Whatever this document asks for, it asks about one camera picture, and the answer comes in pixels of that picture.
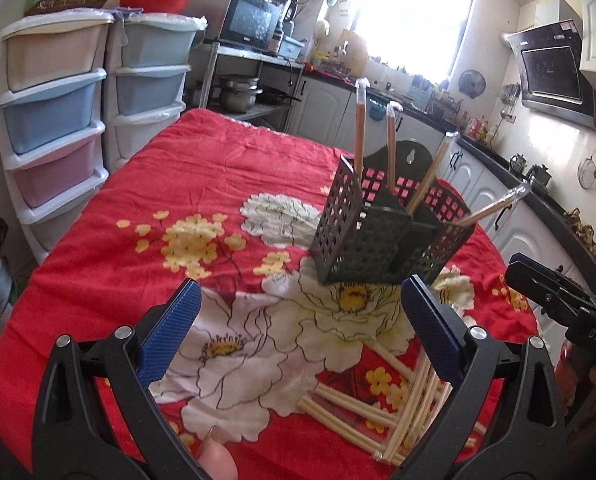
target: black mesh basket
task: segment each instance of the black mesh basket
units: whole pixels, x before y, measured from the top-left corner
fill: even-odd
[[[470,211],[437,179],[413,217],[405,210],[432,157],[413,140],[396,144],[395,194],[387,189],[386,146],[364,158],[362,184],[353,159],[340,157],[311,245],[320,283],[399,285],[414,274],[433,283],[474,231],[451,223]]]

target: pink drawer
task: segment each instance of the pink drawer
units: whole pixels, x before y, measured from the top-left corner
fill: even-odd
[[[38,207],[94,173],[96,140],[52,162],[28,170],[16,171],[14,178],[25,202]]]

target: human hand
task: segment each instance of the human hand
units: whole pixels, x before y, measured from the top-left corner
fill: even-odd
[[[220,428],[209,429],[198,450],[198,463],[213,480],[238,480],[236,463],[221,440]]]

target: black countertop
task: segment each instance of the black countertop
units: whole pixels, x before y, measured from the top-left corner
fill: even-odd
[[[519,178],[511,174],[507,168],[500,165],[504,159],[497,155],[497,153],[492,152],[487,147],[467,137],[460,137],[458,145],[482,162],[485,168],[509,189],[521,183]],[[533,192],[524,198],[524,202],[544,222],[545,226],[551,231],[551,234],[556,237],[591,290],[596,294],[596,262],[580,238],[566,224],[566,220],[562,216],[564,210],[561,206],[555,200],[542,198]]]
[[[355,89],[355,86],[350,81],[342,80],[336,76],[328,76],[322,72],[308,72],[305,73],[305,76],[350,91],[354,91]],[[367,88],[367,95],[380,104],[386,104],[390,100],[398,101],[397,98],[390,99],[382,92],[376,92],[371,88]],[[439,132],[447,132],[443,122],[434,120],[423,111],[412,107],[409,102],[399,102],[403,107],[403,112],[409,117],[417,119]],[[482,162],[485,168],[487,168],[509,189],[516,187],[521,183],[521,180],[509,171],[508,161],[504,160],[494,151],[488,149],[479,142],[475,142],[474,140],[463,136],[458,140],[458,145]],[[538,218],[544,222],[545,226],[551,231],[551,234],[556,237],[562,248],[572,259],[575,267],[577,267],[583,278],[586,280],[591,290],[596,294],[596,262],[580,238],[578,238],[566,224],[563,216],[564,209],[562,209],[555,200],[550,199],[549,197],[541,198],[533,192],[529,193],[524,198],[524,202],[538,216]]]

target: bright window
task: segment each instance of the bright window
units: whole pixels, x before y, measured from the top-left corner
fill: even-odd
[[[472,2],[366,0],[353,30],[366,38],[370,56],[440,83],[455,64]]]

